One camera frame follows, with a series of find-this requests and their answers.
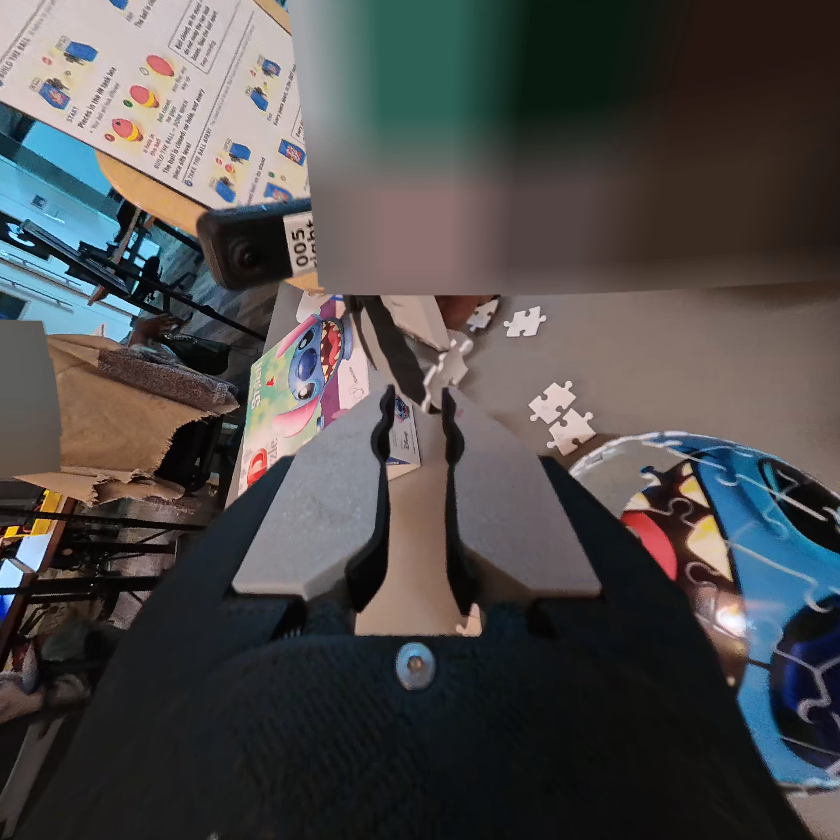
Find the beige burlap cloth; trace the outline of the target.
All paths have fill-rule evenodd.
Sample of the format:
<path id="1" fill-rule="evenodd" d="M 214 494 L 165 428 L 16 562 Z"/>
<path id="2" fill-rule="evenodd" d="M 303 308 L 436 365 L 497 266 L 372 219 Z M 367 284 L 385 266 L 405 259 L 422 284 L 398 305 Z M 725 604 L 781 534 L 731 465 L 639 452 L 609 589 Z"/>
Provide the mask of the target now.
<path id="1" fill-rule="evenodd" d="M 175 434 L 220 417 L 116 381 L 98 352 L 122 345 L 81 334 L 49 334 L 60 413 L 59 471 L 19 476 L 37 487 L 97 506 L 123 498 L 183 497 L 186 479 L 163 477 Z"/>

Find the dark speckled cloth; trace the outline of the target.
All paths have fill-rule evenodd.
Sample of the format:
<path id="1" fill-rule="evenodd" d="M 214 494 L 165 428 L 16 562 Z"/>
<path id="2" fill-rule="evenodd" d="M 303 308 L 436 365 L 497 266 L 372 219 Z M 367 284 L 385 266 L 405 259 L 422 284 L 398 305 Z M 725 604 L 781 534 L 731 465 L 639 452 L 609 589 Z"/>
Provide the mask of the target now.
<path id="1" fill-rule="evenodd" d="M 239 407 L 234 385 L 187 367 L 168 350 L 119 345 L 98 352 L 98 368 L 118 382 L 207 413 L 223 415 Z"/>

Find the white printed instruction sheet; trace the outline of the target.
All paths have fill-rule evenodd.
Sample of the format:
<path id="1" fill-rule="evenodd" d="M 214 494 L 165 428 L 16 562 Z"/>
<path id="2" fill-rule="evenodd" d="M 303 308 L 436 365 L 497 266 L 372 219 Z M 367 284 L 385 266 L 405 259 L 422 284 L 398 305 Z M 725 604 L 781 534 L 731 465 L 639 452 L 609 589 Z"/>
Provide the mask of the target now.
<path id="1" fill-rule="evenodd" d="M 2 102 L 207 208 L 310 196 L 291 34 L 251 1 L 3 1 Z"/>

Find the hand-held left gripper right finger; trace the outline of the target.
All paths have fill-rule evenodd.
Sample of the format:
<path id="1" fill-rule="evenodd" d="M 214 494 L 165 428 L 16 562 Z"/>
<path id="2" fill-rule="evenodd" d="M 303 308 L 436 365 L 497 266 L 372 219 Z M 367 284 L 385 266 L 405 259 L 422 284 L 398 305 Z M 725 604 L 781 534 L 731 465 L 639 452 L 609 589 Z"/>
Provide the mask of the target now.
<path id="1" fill-rule="evenodd" d="M 463 615 L 591 600 L 602 585 L 538 456 L 454 387 L 442 393 L 448 584 Z"/>

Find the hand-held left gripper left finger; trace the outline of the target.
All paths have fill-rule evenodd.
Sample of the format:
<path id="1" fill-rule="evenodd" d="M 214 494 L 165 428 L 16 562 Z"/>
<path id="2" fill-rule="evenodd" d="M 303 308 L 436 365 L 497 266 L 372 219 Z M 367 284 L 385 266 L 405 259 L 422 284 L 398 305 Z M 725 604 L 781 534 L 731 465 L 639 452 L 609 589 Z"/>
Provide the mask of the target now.
<path id="1" fill-rule="evenodd" d="M 354 613 L 370 604 L 388 563 L 395 399 L 393 385 L 374 389 L 291 458 L 233 579 L 237 594 L 333 597 Z"/>

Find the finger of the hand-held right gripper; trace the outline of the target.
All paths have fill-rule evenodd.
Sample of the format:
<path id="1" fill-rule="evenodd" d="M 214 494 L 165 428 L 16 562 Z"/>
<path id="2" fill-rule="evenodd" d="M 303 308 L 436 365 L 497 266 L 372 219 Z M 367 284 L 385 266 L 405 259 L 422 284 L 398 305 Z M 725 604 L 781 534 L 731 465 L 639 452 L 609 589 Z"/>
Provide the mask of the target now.
<path id="1" fill-rule="evenodd" d="M 458 337 L 432 296 L 346 296 L 357 337 L 378 373 L 418 407 L 441 407 L 441 365 Z"/>

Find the black metal stand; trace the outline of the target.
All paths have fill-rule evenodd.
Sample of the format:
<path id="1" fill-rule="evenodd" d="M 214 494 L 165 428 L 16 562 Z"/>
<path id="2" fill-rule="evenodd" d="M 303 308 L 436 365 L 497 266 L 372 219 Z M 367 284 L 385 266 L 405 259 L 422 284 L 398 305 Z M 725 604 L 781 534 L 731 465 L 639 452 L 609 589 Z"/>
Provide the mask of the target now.
<path id="1" fill-rule="evenodd" d="M 71 248 L 31 220 L 17 223 L 16 226 L 19 235 L 24 238 L 23 245 L 34 245 L 37 248 L 42 248 L 50 257 L 65 263 L 70 269 L 71 275 L 76 279 L 85 281 L 94 287 L 102 287 L 109 295 L 120 298 L 144 312 L 155 316 L 170 312 L 168 308 L 157 308 L 147 300 L 151 294 L 160 293 L 164 304 L 169 305 L 172 301 L 177 301 L 190 310 L 201 313 L 211 320 L 243 333 L 254 340 L 263 342 L 267 340 L 264 334 L 226 317 L 207 304 L 194 301 L 188 295 L 174 287 L 165 285 L 152 276 L 144 276 L 140 269 L 135 269 L 129 265 L 122 266 L 106 256 L 96 254 L 94 248 Z"/>

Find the blue puzzle ball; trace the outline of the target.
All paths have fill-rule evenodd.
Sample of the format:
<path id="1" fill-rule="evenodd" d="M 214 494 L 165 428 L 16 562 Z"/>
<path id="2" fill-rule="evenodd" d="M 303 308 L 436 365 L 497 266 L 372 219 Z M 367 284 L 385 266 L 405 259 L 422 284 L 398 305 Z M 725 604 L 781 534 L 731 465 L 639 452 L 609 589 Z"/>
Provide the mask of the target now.
<path id="1" fill-rule="evenodd" d="M 759 449 L 679 431 L 616 438 L 570 473 L 685 593 L 773 777 L 838 790 L 838 494 Z"/>

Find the wooden board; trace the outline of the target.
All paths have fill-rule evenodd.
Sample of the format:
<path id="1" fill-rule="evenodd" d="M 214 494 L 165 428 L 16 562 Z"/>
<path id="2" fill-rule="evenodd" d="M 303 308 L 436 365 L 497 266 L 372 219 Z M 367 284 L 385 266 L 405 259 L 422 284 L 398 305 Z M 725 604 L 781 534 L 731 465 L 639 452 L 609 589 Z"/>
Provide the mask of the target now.
<path id="1" fill-rule="evenodd" d="M 254 1 L 275 22 L 291 34 L 291 22 L 288 11 L 275 1 Z M 111 187 L 121 197 L 139 210 L 153 217 L 161 226 L 168 225 L 184 235 L 197 239 L 197 221 L 207 208 L 180 194 L 166 185 L 160 184 L 144 173 L 114 159 L 99 150 L 95 151 L 101 172 Z M 317 271 L 287 281 L 292 286 L 311 294 L 324 292 L 319 285 Z"/>

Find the colourful cartoon puzzle box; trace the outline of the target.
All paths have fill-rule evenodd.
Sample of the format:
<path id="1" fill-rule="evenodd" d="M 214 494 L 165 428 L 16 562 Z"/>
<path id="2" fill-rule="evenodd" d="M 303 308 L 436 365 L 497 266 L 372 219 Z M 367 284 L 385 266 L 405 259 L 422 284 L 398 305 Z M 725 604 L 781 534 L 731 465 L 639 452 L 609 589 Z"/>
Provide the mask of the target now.
<path id="1" fill-rule="evenodd" d="M 369 362 L 341 296 L 305 292 L 297 325 L 250 371 L 245 429 L 228 501 L 294 456 L 385 380 Z"/>

